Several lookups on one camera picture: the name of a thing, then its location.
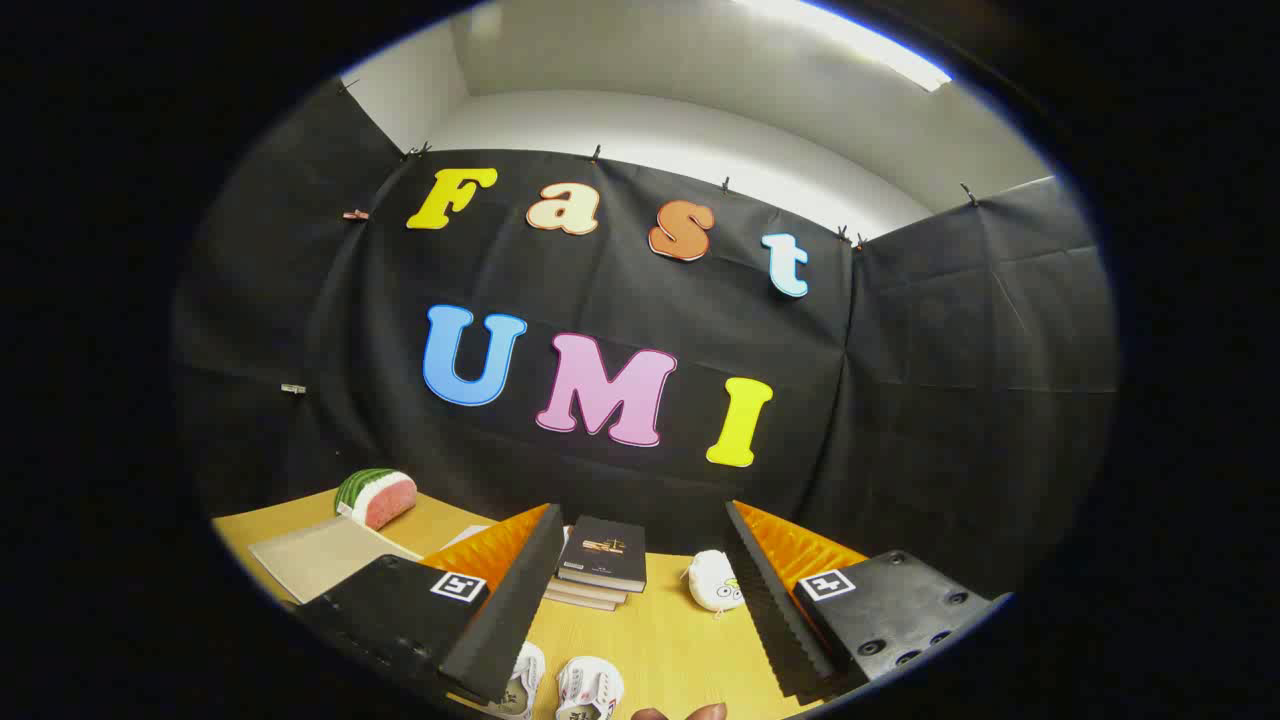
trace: orange foam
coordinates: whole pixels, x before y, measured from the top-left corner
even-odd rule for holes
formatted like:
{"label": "orange foam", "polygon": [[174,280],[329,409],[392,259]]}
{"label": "orange foam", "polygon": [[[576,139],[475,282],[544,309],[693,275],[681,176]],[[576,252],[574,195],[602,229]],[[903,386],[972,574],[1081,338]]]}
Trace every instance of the orange foam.
{"label": "orange foam", "polygon": [[737,507],[748,529],[755,536],[755,542],[760,544],[764,556],[769,559],[769,565],[778,574],[778,579],[787,588],[787,594],[791,596],[791,602],[795,602],[796,607],[800,607],[800,603],[796,602],[794,588],[800,578],[847,568],[867,560],[865,555],[801,528],[790,520],[783,520],[736,500],[733,506]]}
{"label": "orange foam", "polygon": [[538,527],[538,521],[543,518],[543,512],[547,512],[548,507],[550,507],[550,503],[544,502],[520,515],[512,515],[489,529],[480,530],[461,542],[424,557],[421,562],[422,565],[447,573],[462,573],[465,575],[484,578],[489,585],[490,597],[493,597],[492,593],[498,589],[502,579],[507,577],[507,570],[511,569],[516,557],[520,556],[520,551],[525,548],[529,536],[532,534],[534,528]]}

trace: yellow letter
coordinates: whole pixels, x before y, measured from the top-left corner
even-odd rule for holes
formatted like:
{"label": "yellow letter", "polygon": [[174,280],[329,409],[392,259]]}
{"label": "yellow letter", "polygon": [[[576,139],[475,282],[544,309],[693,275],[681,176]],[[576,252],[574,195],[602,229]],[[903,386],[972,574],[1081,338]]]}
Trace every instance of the yellow letter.
{"label": "yellow letter", "polygon": [[422,209],[410,215],[404,227],[413,229],[438,231],[449,224],[445,208],[453,205],[454,213],[461,213],[475,197],[476,186],[465,181],[475,181],[480,187],[492,187],[498,182],[498,170],[493,168],[457,169],[449,168],[435,173],[435,184],[422,201]]}
{"label": "yellow letter", "polygon": [[[559,200],[561,195],[568,197]],[[525,219],[535,228],[544,231],[563,229],[568,234],[586,234],[600,223],[595,222],[595,208],[600,204],[600,193],[594,187],[576,182],[558,182],[543,188],[543,197],[529,208]]]}
{"label": "yellow letter", "polygon": [[728,391],[724,427],[719,441],[707,448],[707,459],[717,465],[746,468],[755,460],[751,452],[755,421],[760,419],[760,407],[773,398],[773,388],[751,378],[730,378],[724,389]]}

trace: white plush toy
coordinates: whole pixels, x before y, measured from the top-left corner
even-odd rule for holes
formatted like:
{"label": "white plush toy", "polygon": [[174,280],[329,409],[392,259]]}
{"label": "white plush toy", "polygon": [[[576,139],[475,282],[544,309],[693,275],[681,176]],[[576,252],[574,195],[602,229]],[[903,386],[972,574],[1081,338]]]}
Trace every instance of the white plush toy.
{"label": "white plush toy", "polygon": [[689,575],[689,592],[707,610],[719,618],[726,610],[742,605],[742,591],[737,578],[728,565],[728,556],[718,550],[704,550],[694,556],[685,570]]}

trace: toy watermelon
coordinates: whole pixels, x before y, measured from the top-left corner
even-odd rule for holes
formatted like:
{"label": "toy watermelon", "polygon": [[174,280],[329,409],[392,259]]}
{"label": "toy watermelon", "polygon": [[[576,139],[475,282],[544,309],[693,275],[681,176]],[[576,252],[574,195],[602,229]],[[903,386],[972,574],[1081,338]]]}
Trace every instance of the toy watermelon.
{"label": "toy watermelon", "polygon": [[412,478],[398,470],[372,468],[352,473],[338,486],[333,511],[376,530],[416,503],[417,486]]}

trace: letter m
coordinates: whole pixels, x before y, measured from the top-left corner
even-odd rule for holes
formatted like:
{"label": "letter m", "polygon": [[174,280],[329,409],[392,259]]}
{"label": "letter m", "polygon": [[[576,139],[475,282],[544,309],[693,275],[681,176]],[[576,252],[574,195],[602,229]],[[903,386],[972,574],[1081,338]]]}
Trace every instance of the letter m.
{"label": "letter m", "polygon": [[611,380],[604,373],[604,360],[594,338],[577,333],[561,333],[552,340],[559,352],[559,368],[552,400],[535,418],[539,427],[558,433],[577,428],[572,414],[573,398],[582,415],[586,432],[595,434],[605,420],[620,413],[609,428],[609,437],[623,445],[653,447],[658,445],[658,404],[667,375],[676,369],[676,359],[657,350],[641,350]]}

